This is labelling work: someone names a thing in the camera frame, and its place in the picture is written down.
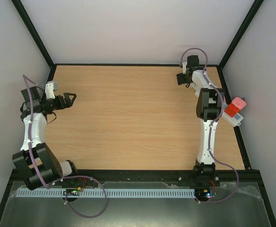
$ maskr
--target robotic arm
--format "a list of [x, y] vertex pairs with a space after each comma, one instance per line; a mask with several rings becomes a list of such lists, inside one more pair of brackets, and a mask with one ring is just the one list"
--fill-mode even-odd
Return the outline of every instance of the robotic arm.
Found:
[[[211, 153], [214, 154], [214, 138], [218, 122], [213, 120], [220, 114], [223, 103], [217, 92], [209, 85], [211, 83], [214, 86], [207, 73], [203, 74], [203, 67], [199, 65], [197, 55], [188, 56], [187, 62], [183, 64], [183, 73], [177, 75], [177, 81], [178, 85], [186, 84], [186, 87], [195, 83], [196, 92], [199, 92], [196, 115], [201, 123], [201, 142], [196, 165], [193, 168], [193, 178], [199, 184], [207, 184], [215, 176], [214, 159], [209, 153], [208, 144], [210, 143]], [[224, 90], [218, 88], [218, 91], [224, 97]]]
[[[34, 119], [31, 129], [29, 129], [31, 115], [28, 91], [26, 89], [21, 91], [22, 96], [24, 97], [24, 103], [20, 108], [20, 111], [21, 120], [25, 125], [25, 136], [21, 151], [13, 155], [13, 163], [23, 178], [26, 186], [31, 190], [42, 186], [42, 183], [39, 180], [35, 169], [30, 168], [32, 161], [28, 152], [29, 142], [32, 143], [32, 151], [35, 160], [41, 161], [41, 164], [38, 165], [38, 169], [46, 183], [50, 183], [63, 176], [77, 172], [76, 167], [70, 160], [59, 162], [45, 143], [47, 116], [53, 114], [55, 110], [70, 108], [77, 97], [76, 94], [72, 93], [64, 93], [64, 97], [61, 95], [55, 96], [54, 91], [57, 89], [57, 82], [48, 82], [45, 87], [46, 99], [41, 99], [37, 87], [30, 88], [33, 99]], [[31, 140], [28, 139], [29, 130], [31, 133]]]

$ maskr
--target red object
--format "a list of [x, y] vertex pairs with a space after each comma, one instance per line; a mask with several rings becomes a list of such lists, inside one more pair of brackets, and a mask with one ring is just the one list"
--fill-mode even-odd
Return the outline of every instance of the red object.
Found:
[[246, 102], [239, 97], [236, 97], [224, 110], [230, 117], [234, 117], [241, 109], [246, 106]]

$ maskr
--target wooden surface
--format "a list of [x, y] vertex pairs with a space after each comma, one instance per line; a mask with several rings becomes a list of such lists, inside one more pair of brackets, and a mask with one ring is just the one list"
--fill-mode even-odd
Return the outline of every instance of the wooden surface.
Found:
[[[216, 68], [208, 68], [221, 86]], [[56, 111], [46, 142], [60, 161], [78, 169], [192, 169], [200, 121], [192, 88], [178, 86], [179, 67], [58, 66], [59, 90], [76, 93], [73, 107]], [[221, 119], [215, 156], [244, 169], [233, 128]], [[216, 164], [216, 169], [227, 169]]]

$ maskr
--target black frame edge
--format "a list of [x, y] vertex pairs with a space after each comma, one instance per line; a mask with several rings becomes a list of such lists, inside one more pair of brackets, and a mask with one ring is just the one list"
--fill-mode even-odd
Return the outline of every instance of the black frame edge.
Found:
[[1, 219], [2, 219], [2, 216], [3, 216], [3, 212], [4, 212], [4, 209], [5, 209], [7, 200], [9, 199], [9, 194], [10, 194], [10, 191], [11, 191], [11, 187], [12, 187], [13, 182], [14, 182], [14, 179], [13, 179], [12, 175], [13, 175], [13, 172], [11, 173], [11, 175], [9, 177], [9, 182], [6, 185], [3, 197], [1, 199], [1, 203], [0, 203], [0, 222], [1, 222]]
[[47, 78], [46, 82], [53, 80], [56, 69], [57, 69], [57, 64], [54, 64], [53, 67], [51, 68], [51, 70], [49, 71], [48, 78]]
[[16, 10], [18, 11], [19, 15], [21, 16], [24, 24], [26, 25], [26, 28], [30, 32], [32, 38], [34, 39], [36, 45], [38, 46], [41, 54], [43, 55], [45, 61], [47, 62], [48, 66], [51, 68], [53, 66], [53, 60], [49, 53], [47, 52], [46, 47], [44, 46], [35, 26], [33, 25], [33, 22], [29, 18], [28, 13], [26, 12], [21, 0], [11, 0], [14, 4]]
[[[57, 63], [56, 65], [68, 66], [164, 66], [164, 67], [179, 67], [179, 64], [127, 64], [127, 63]], [[207, 65], [207, 67], [218, 67], [218, 65]]]
[[272, 210], [272, 207], [270, 205], [270, 201], [269, 201], [264, 184], [259, 186], [259, 189], [260, 189], [261, 197], [263, 199], [264, 206], [265, 206], [265, 209], [266, 209], [266, 212], [268, 215], [269, 222], [272, 227], [276, 227], [276, 218], [275, 218], [274, 212]]
[[[223, 71], [222, 71], [222, 69], [219, 69], [219, 68], [217, 68], [217, 70], [218, 70], [218, 75], [219, 75], [219, 78], [220, 78], [221, 85], [222, 85], [222, 87], [225, 91], [226, 103], [230, 104], [231, 103], [231, 97], [230, 97], [230, 94], [229, 94], [229, 91], [228, 91], [228, 88], [227, 88], [227, 84], [226, 84], [226, 81], [225, 81]], [[244, 144], [244, 140], [243, 140], [243, 137], [242, 137], [240, 127], [236, 126], [233, 129], [234, 129], [234, 133], [235, 133], [236, 138], [237, 138], [237, 142], [238, 142], [238, 146], [239, 146], [239, 149], [240, 149], [240, 153], [241, 153], [241, 157], [242, 157], [242, 160], [243, 160], [244, 167], [245, 167], [245, 169], [251, 169], [251, 163], [250, 163], [250, 160], [248, 158], [247, 150], [246, 150], [246, 147], [245, 147], [245, 144]]]
[[223, 69], [227, 63], [227, 61], [230, 59], [233, 51], [236, 49], [238, 43], [240, 42], [241, 38], [243, 37], [245, 31], [247, 30], [248, 26], [252, 22], [254, 16], [256, 15], [257, 11], [259, 10], [260, 6], [264, 0], [255, 0], [253, 4], [251, 5], [246, 17], [244, 18], [241, 26], [239, 27], [236, 35], [234, 36], [231, 44], [229, 45], [225, 55], [223, 56], [219, 68]]

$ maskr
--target white wall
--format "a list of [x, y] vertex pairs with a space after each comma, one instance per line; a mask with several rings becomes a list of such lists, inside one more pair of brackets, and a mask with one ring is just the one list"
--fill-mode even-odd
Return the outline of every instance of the white wall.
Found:
[[224, 74], [232, 96], [246, 98], [242, 134], [276, 217], [276, 0], [264, 1]]
[[179, 63], [201, 47], [218, 64], [253, 0], [22, 2], [55, 63]]
[[23, 142], [22, 74], [45, 83], [49, 68], [10, 0], [0, 0], [0, 202]]

